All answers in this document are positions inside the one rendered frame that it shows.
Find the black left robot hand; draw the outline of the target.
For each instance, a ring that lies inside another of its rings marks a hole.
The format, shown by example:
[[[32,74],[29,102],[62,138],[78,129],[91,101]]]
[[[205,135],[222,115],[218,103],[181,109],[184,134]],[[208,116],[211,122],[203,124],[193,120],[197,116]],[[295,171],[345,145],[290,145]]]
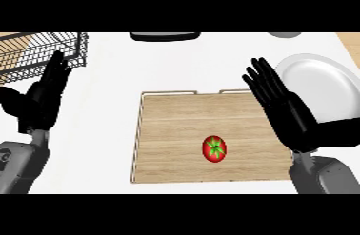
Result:
[[[4,112],[17,119],[19,133],[51,129],[70,72],[63,53],[56,50],[45,64],[42,77],[25,94],[0,87],[0,105]]]

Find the grey round object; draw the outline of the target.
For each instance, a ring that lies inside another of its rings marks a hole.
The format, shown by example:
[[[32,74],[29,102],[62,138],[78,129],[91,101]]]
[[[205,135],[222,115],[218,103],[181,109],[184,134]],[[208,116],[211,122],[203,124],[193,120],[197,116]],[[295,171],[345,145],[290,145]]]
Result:
[[[301,32],[268,32],[268,34],[277,38],[293,38]]]

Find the white plate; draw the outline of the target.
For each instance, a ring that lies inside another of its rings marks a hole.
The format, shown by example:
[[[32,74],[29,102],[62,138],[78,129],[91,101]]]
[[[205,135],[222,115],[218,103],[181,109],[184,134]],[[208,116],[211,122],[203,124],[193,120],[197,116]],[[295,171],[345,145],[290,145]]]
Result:
[[[360,117],[360,76],[340,63],[317,54],[293,54],[275,72],[320,123]]]

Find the wooden tray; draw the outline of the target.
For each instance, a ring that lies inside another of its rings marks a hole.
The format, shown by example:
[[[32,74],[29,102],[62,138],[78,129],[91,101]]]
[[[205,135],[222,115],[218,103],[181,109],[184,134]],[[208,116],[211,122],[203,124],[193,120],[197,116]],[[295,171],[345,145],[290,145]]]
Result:
[[[140,94],[131,182],[278,181],[290,154],[246,89]]]

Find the red tomato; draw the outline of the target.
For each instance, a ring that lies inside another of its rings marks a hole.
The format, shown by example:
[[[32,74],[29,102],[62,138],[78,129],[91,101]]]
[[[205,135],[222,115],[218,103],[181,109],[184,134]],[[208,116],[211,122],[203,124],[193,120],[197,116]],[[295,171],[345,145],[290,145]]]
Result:
[[[208,136],[202,142],[202,155],[211,163],[218,163],[225,157],[225,141],[219,136]]]

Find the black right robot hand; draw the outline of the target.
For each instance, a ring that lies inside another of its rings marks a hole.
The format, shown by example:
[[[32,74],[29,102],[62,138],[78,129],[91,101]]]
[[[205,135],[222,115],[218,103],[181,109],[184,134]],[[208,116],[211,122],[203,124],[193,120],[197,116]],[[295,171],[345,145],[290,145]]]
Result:
[[[320,123],[262,57],[252,59],[242,79],[262,107],[277,138],[293,152],[305,153],[320,147],[360,146],[360,117]]]

